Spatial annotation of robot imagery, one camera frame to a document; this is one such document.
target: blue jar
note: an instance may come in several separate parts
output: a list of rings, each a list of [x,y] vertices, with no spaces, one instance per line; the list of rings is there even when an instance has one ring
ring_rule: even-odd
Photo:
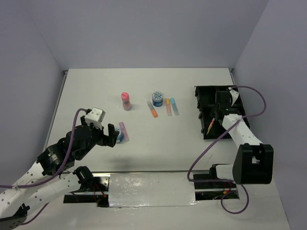
[[[118,137],[117,137],[117,139],[116,139],[116,143],[122,142],[122,140],[124,139],[124,135],[123,135],[123,133],[121,132],[120,127],[114,127],[114,129],[115,129],[115,131],[119,132],[119,135],[118,135]]]
[[[153,105],[160,107],[163,104],[163,93],[160,91],[153,92]]]

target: purple cable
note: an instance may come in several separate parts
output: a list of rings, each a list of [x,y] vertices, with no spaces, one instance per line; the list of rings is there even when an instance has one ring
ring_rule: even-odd
[[[251,89],[251,90],[255,91],[256,93],[258,93],[259,96],[260,96],[260,97],[262,98],[262,100],[263,100],[263,105],[264,105],[264,107],[263,107],[263,110],[262,110],[260,113],[254,114],[254,115],[245,115],[245,116],[242,116],[241,119],[243,119],[243,118],[250,118],[250,117],[260,116],[260,115],[262,115],[262,114],[265,112],[265,110],[267,109],[267,103],[266,103],[265,98],[263,97],[263,95],[262,95],[258,90],[254,89],[254,88],[252,88],[252,87],[250,87],[250,86],[243,86],[243,85],[231,87],[231,89],[234,89],[234,88],[248,88],[248,89]],[[205,151],[202,152],[202,154],[193,162],[193,164],[191,165],[191,167],[190,167],[190,169],[189,169],[189,171],[188,171],[188,175],[187,175],[188,181],[190,181],[190,182],[201,182],[201,183],[206,183],[206,182],[233,182],[233,181],[231,181],[231,180],[194,180],[194,179],[191,179],[191,178],[190,178],[190,174],[191,174],[191,172],[192,172],[194,166],[195,166],[195,165],[199,162],[199,160],[209,151],[209,149],[211,149],[219,140],[221,140],[227,133],[229,133],[229,131],[232,130],[232,129],[241,121],[241,119],[240,119],[240,120],[237,120],[237,122],[235,122],[229,129],[227,129],[222,135],[220,135],[216,140],[214,140],[214,142],[212,142],[212,143],[205,149]],[[246,188],[245,188],[242,184],[241,184],[241,186],[242,186],[242,188],[244,189],[244,191],[245,191],[245,193],[246,193],[246,196],[247,196],[247,201],[246,201],[245,207],[244,207],[241,211],[239,211],[239,212],[231,212],[231,211],[227,210],[227,209],[225,208],[225,206],[223,205],[223,199],[225,198],[225,196],[226,196],[227,194],[229,194],[229,193],[226,193],[226,194],[221,198],[222,207],[223,207],[223,209],[224,209],[226,212],[231,213],[231,214],[239,214],[239,213],[244,212],[245,209],[248,207],[248,204],[249,204],[248,192],[247,192]]]
[[[39,185],[45,184],[45,183],[51,181],[53,178],[55,178],[57,175],[59,175],[59,174],[63,171],[63,169],[64,169],[64,167],[65,167],[65,164],[66,164],[66,162],[67,162],[67,160],[68,160],[68,157],[69,157],[69,155],[70,155],[70,153],[71,153],[72,142],[73,142],[73,138],[74,138],[74,134],[75,134],[75,127],[76,127],[76,123],[77,123],[78,114],[79,114],[80,111],[85,111],[85,112],[87,112],[86,109],[78,109],[78,110],[77,110],[77,112],[76,112],[76,114],[75,114],[75,117],[74,117],[74,119],[73,119],[73,124],[72,124],[72,129],[71,129],[71,139],[70,139],[70,141],[69,141],[68,149],[67,149],[65,158],[64,158],[64,160],[63,160],[63,163],[62,163],[62,165],[59,167],[59,169],[57,170],[57,172],[56,172],[54,175],[52,175],[51,177],[49,177],[49,178],[47,178],[47,179],[45,179],[45,180],[43,180],[43,181],[40,181],[40,182],[38,182],[38,183],[36,183],[36,184],[18,185],[18,188],[31,188],[31,187],[35,187],[35,186],[39,186]],[[13,186],[12,186],[12,185],[1,185],[1,184],[0,184],[0,188],[9,188],[9,189],[13,189]]]
[[[41,212],[47,207],[48,204],[49,204],[49,203],[45,204],[45,205],[40,209],[40,211],[39,211],[32,219],[30,219],[28,222],[22,223],[21,225],[29,224],[29,223],[31,223],[33,220],[35,220],[35,219],[39,216],[39,214],[41,214]]]

